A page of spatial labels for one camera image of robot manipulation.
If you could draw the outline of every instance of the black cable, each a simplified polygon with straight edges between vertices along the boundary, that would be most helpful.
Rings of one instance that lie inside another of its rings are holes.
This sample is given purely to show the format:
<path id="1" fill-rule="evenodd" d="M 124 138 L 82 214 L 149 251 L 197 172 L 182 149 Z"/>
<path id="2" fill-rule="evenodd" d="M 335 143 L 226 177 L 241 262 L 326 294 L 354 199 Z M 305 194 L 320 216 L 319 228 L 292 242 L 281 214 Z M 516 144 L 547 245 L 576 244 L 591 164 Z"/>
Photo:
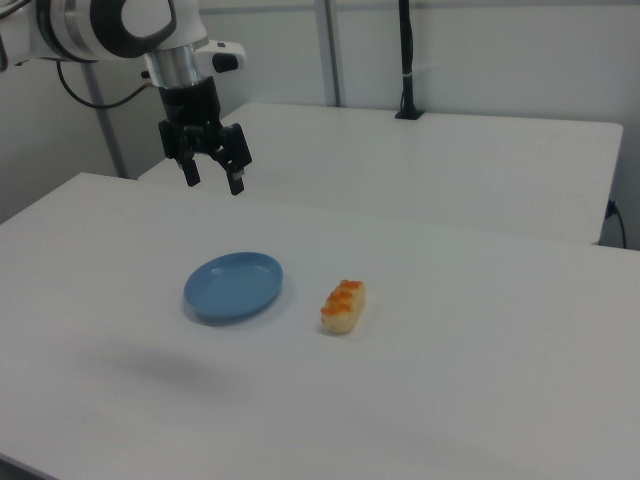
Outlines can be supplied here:
<path id="1" fill-rule="evenodd" d="M 624 249 L 627 249 L 627 232 L 624 228 L 624 221 L 622 220 L 622 215 L 620 214 L 620 210 L 618 209 L 618 204 L 615 200 L 609 200 L 607 203 L 607 210 L 604 214 L 604 219 L 607 220 L 611 218 L 612 215 L 616 215 L 618 217 L 618 222 L 620 223 L 620 230 L 622 231 L 622 246 Z"/>
<path id="2" fill-rule="evenodd" d="M 69 84 L 67 83 L 67 81 L 64 79 L 64 75 L 62 73 L 62 62 L 57 61 L 57 69 L 58 69 L 58 77 L 60 78 L 60 82 L 62 83 L 62 86 L 64 87 L 64 89 L 67 91 L 67 93 L 69 95 L 71 95 L 71 97 L 73 97 L 73 99 L 78 102 L 81 103 L 82 105 L 84 105 L 85 107 L 89 107 L 89 108 L 94 108 L 96 110 L 108 110 L 111 108 L 116 108 L 119 107 L 121 105 L 124 105 L 125 103 L 127 103 L 128 101 L 132 100 L 134 97 L 136 97 L 137 95 L 139 95 L 140 93 L 142 93 L 145 89 L 149 88 L 151 85 L 142 85 L 140 88 L 138 88 L 135 92 L 133 92 L 131 95 L 123 98 L 122 100 L 120 100 L 119 102 L 115 102 L 115 103 L 110 103 L 108 105 L 96 105 L 95 103 L 89 103 L 86 100 L 83 100 L 82 98 L 80 98 L 78 95 L 75 94 L 75 92 L 73 90 L 71 90 L 71 87 L 69 86 Z"/>
<path id="3" fill-rule="evenodd" d="M 620 210 L 618 210 L 618 207 L 614 207 L 614 211 L 615 214 L 618 217 L 618 221 L 620 222 L 620 230 L 622 230 L 622 246 L 624 247 L 624 249 L 627 249 L 627 232 L 624 229 L 624 222 L 622 221 L 622 215 L 620 215 Z"/>
<path id="4" fill-rule="evenodd" d="M 24 7 L 29 3 L 31 3 L 31 0 L 22 0 L 22 2 L 16 3 L 9 10 L 5 10 L 4 12 L 0 13 L 0 20 L 7 18 L 9 15 L 17 12 L 18 10 L 20 10 L 22 7 Z"/>

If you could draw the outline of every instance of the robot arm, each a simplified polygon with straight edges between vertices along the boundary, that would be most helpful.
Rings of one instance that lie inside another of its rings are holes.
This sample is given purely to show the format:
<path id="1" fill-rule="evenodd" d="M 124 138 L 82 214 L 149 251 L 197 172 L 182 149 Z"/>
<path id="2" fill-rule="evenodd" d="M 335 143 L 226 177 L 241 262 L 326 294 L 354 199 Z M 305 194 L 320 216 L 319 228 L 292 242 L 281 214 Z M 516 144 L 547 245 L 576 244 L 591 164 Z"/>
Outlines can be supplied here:
<path id="1" fill-rule="evenodd" d="M 189 186 L 205 153 L 234 195 L 251 163 L 242 128 L 223 127 L 213 75 L 243 68 L 241 45 L 209 41 L 198 0 L 0 0 L 0 72 L 27 60 L 96 62 L 144 56 L 167 119 L 160 134 Z"/>

